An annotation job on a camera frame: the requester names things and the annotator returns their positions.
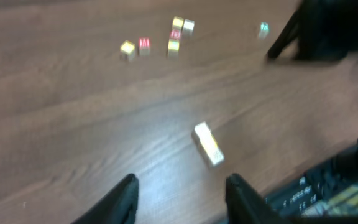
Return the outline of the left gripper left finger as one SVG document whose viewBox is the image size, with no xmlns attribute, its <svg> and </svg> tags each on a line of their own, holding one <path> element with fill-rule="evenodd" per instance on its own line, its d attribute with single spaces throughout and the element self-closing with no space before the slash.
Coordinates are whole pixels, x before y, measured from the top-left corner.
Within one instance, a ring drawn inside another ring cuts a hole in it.
<svg viewBox="0 0 358 224">
<path fill-rule="evenodd" d="M 139 204 L 139 180 L 126 175 L 73 224 L 134 224 Z"/>
</svg>

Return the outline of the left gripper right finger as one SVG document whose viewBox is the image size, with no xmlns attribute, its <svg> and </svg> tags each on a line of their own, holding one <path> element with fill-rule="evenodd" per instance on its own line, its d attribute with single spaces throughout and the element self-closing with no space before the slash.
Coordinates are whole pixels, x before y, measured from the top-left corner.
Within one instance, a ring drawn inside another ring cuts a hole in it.
<svg viewBox="0 0 358 224">
<path fill-rule="evenodd" d="M 225 201 L 229 224 L 288 223 L 239 174 L 234 173 L 226 178 Z"/>
</svg>

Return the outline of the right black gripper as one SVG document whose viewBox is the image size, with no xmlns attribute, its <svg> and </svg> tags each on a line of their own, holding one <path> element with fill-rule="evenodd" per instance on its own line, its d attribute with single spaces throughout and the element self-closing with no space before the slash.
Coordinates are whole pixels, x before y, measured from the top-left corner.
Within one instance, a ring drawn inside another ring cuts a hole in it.
<svg viewBox="0 0 358 224">
<path fill-rule="evenodd" d="M 358 52 L 358 0 L 302 1 L 267 58 L 275 60 L 296 38 L 297 60 L 337 61 Z"/>
</svg>

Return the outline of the wooden letter B block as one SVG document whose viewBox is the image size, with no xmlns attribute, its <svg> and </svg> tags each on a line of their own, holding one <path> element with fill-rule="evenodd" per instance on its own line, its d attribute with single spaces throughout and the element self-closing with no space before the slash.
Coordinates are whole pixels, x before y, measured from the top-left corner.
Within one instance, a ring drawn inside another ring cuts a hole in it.
<svg viewBox="0 0 358 224">
<path fill-rule="evenodd" d="M 225 159 L 224 154 L 219 148 L 214 149 L 212 151 L 208 151 L 207 156 L 211 167 L 216 167 L 220 165 Z"/>
</svg>

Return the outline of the wooden letter E block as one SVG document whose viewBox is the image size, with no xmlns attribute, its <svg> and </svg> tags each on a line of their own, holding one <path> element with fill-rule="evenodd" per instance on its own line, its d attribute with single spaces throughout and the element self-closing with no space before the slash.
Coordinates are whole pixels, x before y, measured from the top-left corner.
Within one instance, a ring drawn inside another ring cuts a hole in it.
<svg viewBox="0 0 358 224">
<path fill-rule="evenodd" d="M 212 135 L 211 130 L 206 122 L 202 122 L 197 124 L 192 131 L 193 139 L 196 142 L 200 142 L 201 140 L 209 139 Z"/>
</svg>

